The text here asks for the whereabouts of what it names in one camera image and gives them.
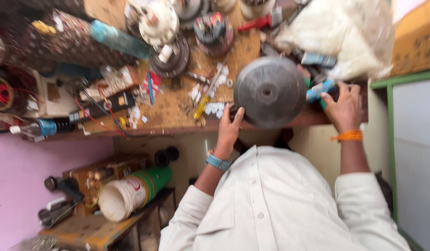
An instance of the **white plastic bucket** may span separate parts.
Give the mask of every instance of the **white plastic bucket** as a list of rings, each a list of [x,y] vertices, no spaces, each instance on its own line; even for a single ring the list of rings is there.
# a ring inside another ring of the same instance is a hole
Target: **white plastic bucket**
[[[106,219],[119,222],[128,218],[145,201],[142,183],[132,177],[108,182],[99,193],[98,205]]]

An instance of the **wrist watch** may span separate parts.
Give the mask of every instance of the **wrist watch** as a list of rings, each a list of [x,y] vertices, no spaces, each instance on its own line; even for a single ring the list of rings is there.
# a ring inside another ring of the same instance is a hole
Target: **wrist watch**
[[[229,160],[220,160],[219,158],[213,156],[211,153],[209,153],[209,155],[207,156],[206,163],[211,164],[212,166],[223,171],[229,169]]]

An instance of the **power strip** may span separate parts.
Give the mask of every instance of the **power strip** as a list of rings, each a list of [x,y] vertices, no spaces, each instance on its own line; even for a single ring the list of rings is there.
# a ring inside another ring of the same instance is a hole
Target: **power strip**
[[[121,92],[117,95],[112,96],[111,98],[107,98],[107,100],[108,100],[108,103],[110,104],[110,108],[112,112],[117,112],[125,108],[132,107],[136,104],[133,94],[127,93],[127,92]],[[108,108],[108,105],[104,100],[98,102],[98,104],[101,107],[103,107],[108,113],[110,113],[110,109]],[[70,123],[77,124],[77,123],[87,122],[91,120],[89,116],[91,116],[94,119],[97,119],[98,117],[106,116],[106,114],[94,103],[88,106],[85,106],[84,110],[85,112],[82,110],[78,110],[70,113],[70,116],[69,116]]]

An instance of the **shirt sleeve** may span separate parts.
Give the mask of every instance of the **shirt sleeve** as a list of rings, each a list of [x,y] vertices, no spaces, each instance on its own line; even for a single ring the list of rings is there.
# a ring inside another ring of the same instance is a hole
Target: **shirt sleeve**
[[[159,251],[192,250],[195,232],[213,197],[190,186],[169,225],[161,231]]]
[[[336,201],[353,240],[369,251],[409,251],[373,173],[350,173],[336,180]]]

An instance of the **blue marker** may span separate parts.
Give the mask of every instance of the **blue marker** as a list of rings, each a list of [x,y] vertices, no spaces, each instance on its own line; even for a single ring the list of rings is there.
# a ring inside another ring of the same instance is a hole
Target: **blue marker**
[[[320,106],[326,107],[325,102],[320,98],[320,94],[323,92],[333,92],[337,88],[334,80],[328,79],[327,81],[314,86],[306,92],[306,101],[311,104],[317,100],[320,100]]]

